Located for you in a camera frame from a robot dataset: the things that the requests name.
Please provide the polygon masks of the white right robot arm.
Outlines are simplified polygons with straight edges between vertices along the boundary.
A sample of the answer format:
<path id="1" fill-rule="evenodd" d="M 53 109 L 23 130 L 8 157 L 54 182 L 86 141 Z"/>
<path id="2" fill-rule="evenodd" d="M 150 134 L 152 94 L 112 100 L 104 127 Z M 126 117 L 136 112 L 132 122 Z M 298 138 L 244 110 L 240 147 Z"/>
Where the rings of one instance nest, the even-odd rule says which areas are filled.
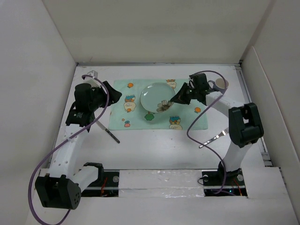
<path id="1" fill-rule="evenodd" d="M 258 107 L 255 103 L 242 103 L 225 96 L 228 89 L 226 79 L 221 75 L 223 84 L 207 80 L 206 74 L 195 73 L 189 76 L 171 102 L 188 105 L 191 100 L 214 108 L 228 118 L 231 139 L 225 157 L 220 161 L 217 172 L 219 183 L 226 185 L 241 169 L 241 163 L 251 145 L 263 137 L 264 129 Z"/>

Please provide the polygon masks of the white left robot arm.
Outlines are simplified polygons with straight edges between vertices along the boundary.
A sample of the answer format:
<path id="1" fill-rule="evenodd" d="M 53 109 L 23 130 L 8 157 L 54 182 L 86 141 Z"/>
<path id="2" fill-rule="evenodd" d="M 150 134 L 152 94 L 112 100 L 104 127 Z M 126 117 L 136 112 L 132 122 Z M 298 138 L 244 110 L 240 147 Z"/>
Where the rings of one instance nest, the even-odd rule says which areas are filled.
<path id="1" fill-rule="evenodd" d="M 36 191 L 45 208 L 75 210 L 82 192 L 89 185 L 99 186 L 105 182 L 101 163 L 87 162 L 76 172 L 75 162 L 90 132 L 91 123 L 97 121 L 95 111 L 117 103 L 122 93 L 104 81 L 97 87 L 81 83 L 75 87 L 74 96 L 75 101 L 65 122 L 65 144 L 58 148 L 47 174 L 35 181 Z"/>

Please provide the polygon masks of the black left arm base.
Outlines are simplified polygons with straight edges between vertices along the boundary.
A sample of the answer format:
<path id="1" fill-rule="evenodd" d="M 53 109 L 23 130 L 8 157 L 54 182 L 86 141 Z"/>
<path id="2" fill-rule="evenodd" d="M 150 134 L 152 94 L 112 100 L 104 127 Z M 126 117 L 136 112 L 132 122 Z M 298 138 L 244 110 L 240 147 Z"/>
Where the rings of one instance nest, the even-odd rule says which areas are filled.
<path id="1" fill-rule="evenodd" d="M 82 192 L 82 197 L 118 197 L 119 196 L 119 170 L 104 170 L 101 177 L 92 182 Z"/>

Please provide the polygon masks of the pale green floral plate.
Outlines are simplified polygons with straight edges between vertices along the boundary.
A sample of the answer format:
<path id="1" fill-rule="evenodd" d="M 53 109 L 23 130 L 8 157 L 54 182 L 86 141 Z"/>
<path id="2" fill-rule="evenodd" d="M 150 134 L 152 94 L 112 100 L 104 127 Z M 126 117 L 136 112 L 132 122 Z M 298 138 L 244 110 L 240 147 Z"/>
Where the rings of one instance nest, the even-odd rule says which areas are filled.
<path id="1" fill-rule="evenodd" d="M 169 110 L 175 96 L 174 89 L 166 83 L 155 82 L 145 87 L 140 95 L 142 107 L 151 113 L 162 113 Z"/>

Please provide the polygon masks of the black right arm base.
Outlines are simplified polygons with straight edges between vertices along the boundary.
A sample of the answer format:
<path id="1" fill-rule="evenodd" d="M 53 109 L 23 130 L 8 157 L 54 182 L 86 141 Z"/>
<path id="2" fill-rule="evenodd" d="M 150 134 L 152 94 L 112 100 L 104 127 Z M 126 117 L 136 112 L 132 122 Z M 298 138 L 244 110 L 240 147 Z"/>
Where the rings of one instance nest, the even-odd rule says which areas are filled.
<path id="1" fill-rule="evenodd" d="M 203 187 L 204 196 L 245 196 L 247 197 L 246 184 L 242 169 L 233 172 L 224 172 L 219 163 L 218 169 L 202 170 L 202 175 L 197 180 Z"/>

